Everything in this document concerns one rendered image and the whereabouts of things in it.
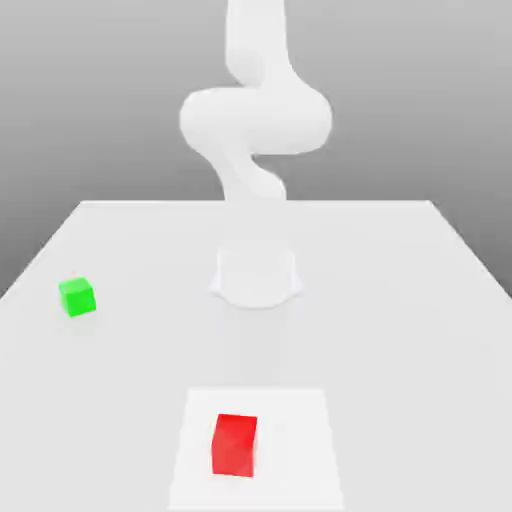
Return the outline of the small green cube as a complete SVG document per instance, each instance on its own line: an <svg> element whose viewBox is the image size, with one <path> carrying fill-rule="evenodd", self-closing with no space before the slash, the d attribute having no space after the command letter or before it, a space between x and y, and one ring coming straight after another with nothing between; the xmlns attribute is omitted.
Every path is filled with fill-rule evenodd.
<svg viewBox="0 0 512 512"><path fill-rule="evenodd" d="M73 318L96 310L94 289L84 277L69 279L58 284L61 305Z"/></svg>

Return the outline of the small red cube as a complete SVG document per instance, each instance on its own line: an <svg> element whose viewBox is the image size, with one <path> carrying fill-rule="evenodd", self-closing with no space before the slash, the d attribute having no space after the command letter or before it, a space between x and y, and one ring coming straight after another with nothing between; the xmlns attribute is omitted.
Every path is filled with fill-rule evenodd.
<svg viewBox="0 0 512 512"><path fill-rule="evenodd" d="M211 442L214 475L254 477L257 422L255 416L225 413L217 416Z"/></svg>

